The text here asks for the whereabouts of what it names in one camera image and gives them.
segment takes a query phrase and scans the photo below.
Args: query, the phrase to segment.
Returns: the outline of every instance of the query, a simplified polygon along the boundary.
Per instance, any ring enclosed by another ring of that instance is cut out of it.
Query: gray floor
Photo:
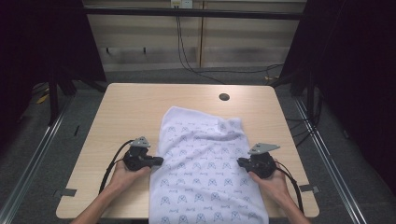
[[[216,70],[256,71],[263,67],[217,68]],[[275,77],[279,69],[272,70]],[[207,77],[198,76],[185,69],[125,71],[106,73],[108,83],[112,82],[155,82],[155,83],[207,83],[219,84]],[[264,72],[205,73],[226,84],[265,85],[267,74]],[[47,155],[41,163],[34,180],[28,189],[13,223],[67,223],[56,217],[55,211],[60,201],[53,196],[57,189],[64,189],[77,161],[88,131],[92,125],[103,94],[92,90],[83,83],[76,83],[78,93],[65,113],[64,121],[56,133]],[[290,96],[289,86],[276,88],[276,94],[285,117],[299,119],[294,99]],[[36,95],[25,112],[19,130],[9,143],[8,152],[0,159],[0,205],[3,206],[10,192],[18,182],[26,164],[39,144],[49,121],[49,102],[36,105]],[[288,121],[295,135],[306,130],[299,121]],[[327,144],[332,157],[339,167],[352,194],[355,196],[367,223],[396,223],[396,200],[375,171],[362,158],[359,149],[343,135],[343,127],[338,123],[330,108],[323,106],[318,129]],[[296,136],[298,143],[305,133]],[[316,199],[320,209],[314,223],[353,223],[339,193],[332,182],[326,167],[319,156],[315,144],[307,138],[298,146],[305,171],[310,183],[318,186],[320,192]],[[130,220],[105,220],[108,223],[131,223]],[[272,218],[270,223],[288,223],[285,218]]]

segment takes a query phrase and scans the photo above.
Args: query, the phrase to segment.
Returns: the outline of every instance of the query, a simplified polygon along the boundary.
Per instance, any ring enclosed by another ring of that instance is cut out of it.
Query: black cable
[[[303,132],[300,132],[300,133],[297,133],[297,134],[293,135],[292,137],[295,138],[295,137],[300,136],[300,135],[302,135],[302,134],[304,134],[304,133],[306,133],[306,132],[308,132],[307,129],[304,130]]]
[[[101,193],[102,190],[105,188],[105,184],[106,184],[106,182],[107,182],[108,176],[110,175],[111,169],[113,169],[113,166],[114,166],[118,161],[120,161],[120,160],[115,161],[116,158],[119,156],[119,154],[120,154],[120,152],[122,151],[122,149],[123,149],[126,145],[132,143],[133,141],[134,141],[134,140],[129,140],[128,142],[122,144],[122,146],[120,147],[120,149],[117,151],[117,153],[116,153],[116,155],[114,156],[113,160],[111,161],[111,163],[108,165],[108,167],[107,167],[107,169],[106,169],[105,175],[103,176],[102,184],[100,185],[100,188],[99,188],[99,193]]]
[[[296,147],[298,147],[303,141],[305,141],[311,133],[312,132],[309,132],[299,143],[297,143]]]
[[[184,55],[184,59],[185,62],[187,64],[187,66],[183,63],[183,60],[181,59],[181,53],[180,53],[180,43],[181,43],[181,48],[183,51],[183,55]],[[237,74],[254,74],[254,73],[261,73],[261,72],[265,72],[267,74],[267,82],[265,83],[265,85],[268,85],[269,82],[269,74],[268,71],[275,69],[279,66],[282,66],[283,63],[278,63],[278,64],[271,64],[269,66],[267,66],[265,69],[262,70],[256,70],[256,71],[228,71],[228,70],[205,70],[205,71],[196,71],[194,70],[190,64],[189,61],[187,60],[187,55],[186,55],[186,51],[184,49],[184,42],[183,42],[183,37],[182,37],[182,33],[181,33],[181,23],[180,23],[180,17],[177,17],[177,51],[178,51],[178,58],[180,60],[181,65],[188,71],[193,72],[194,74],[200,76],[200,77],[206,77],[206,78],[210,78],[214,81],[217,81],[221,84],[225,84],[224,82],[215,79],[213,77],[208,77],[208,76],[204,76],[203,73],[237,73]]]
[[[302,122],[298,122],[296,125],[294,125],[293,127],[289,128],[289,130],[291,131],[291,130],[297,128],[298,126],[300,126],[302,124],[303,124]]]
[[[301,192],[300,192],[300,189],[298,188],[297,181],[296,181],[291,175],[289,175],[288,173],[286,173],[284,170],[282,170],[282,169],[280,169],[280,168],[278,168],[278,167],[276,167],[276,169],[277,169],[278,171],[282,172],[282,173],[283,173],[285,176],[287,176],[288,179],[290,180],[290,182],[291,182],[291,184],[293,185],[294,190],[296,191],[296,194],[297,194],[298,207],[300,208],[301,212],[304,213],[303,199],[301,198]]]
[[[285,170],[289,173],[289,175],[291,176],[291,178],[293,178],[293,176],[291,175],[291,172],[289,171],[289,169],[282,163],[280,163],[279,161],[275,161],[275,163],[281,165],[283,168],[285,168]]]
[[[221,83],[221,84],[225,85],[225,83],[222,82],[222,81],[220,81],[220,80],[217,80],[217,79],[215,79],[215,78],[213,78],[213,77],[204,76],[204,75],[202,75],[202,74],[196,72],[196,71],[190,66],[189,61],[187,60],[186,51],[184,50],[184,42],[183,42],[183,37],[182,37],[182,34],[181,34],[180,17],[176,17],[176,21],[177,21],[177,51],[178,51],[178,58],[180,59],[181,65],[182,65],[187,71],[193,72],[194,74],[196,74],[196,75],[198,75],[198,76],[200,76],[200,77],[206,77],[206,78],[212,79],[212,80],[214,80],[214,81],[216,81],[216,82],[218,82],[218,83]],[[184,59],[185,59],[186,64],[187,64],[188,67],[186,67],[186,65],[183,63],[183,60],[181,59],[181,54],[180,54],[180,43],[181,43],[181,47],[182,47],[182,50],[183,50]]]

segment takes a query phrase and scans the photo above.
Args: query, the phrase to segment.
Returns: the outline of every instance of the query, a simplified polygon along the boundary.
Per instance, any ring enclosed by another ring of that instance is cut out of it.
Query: white towel
[[[241,119],[171,107],[150,178],[149,223],[268,223],[258,185],[238,166],[248,157]]]

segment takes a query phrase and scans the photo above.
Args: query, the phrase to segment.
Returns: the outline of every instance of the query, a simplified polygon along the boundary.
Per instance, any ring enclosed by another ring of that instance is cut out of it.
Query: table
[[[229,94],[230,99],[220,100],[222,93]],[[107,166],[127,140],[146,136],[151,143],[148,155],[154,156],[163,115],[173,105],[225,119],[240,118],[250,147],[259,142],[280,145],[281,149],[272,151],[271,155],[289,168],[300,186],[309,184],[273,88],[114,83],[107,88],[67,184],[67,189],[77,190],[76,195],[62,197],[57,216],[76,217],[91,203],[98,194]],[[120,153],[120,158],[127,149]],[[297,202],[290,182],[288,187]],[[262,197],[270,217],[284,216],[265,193]],[[302,197],[305,214],[317,216],[318,205],[313,192],[302,192]],[[149,176],[145,176],[114,201],[102,217],[140,219],[148,216]]]

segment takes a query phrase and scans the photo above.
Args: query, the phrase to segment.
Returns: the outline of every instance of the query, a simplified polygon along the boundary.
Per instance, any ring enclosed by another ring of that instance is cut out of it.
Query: black circular hole
[[[228,100],[230,100],[230,95],[227,94],[227,93],[222,93],[222,94],[219,95],[219,98],[222,101],[228,101]]]

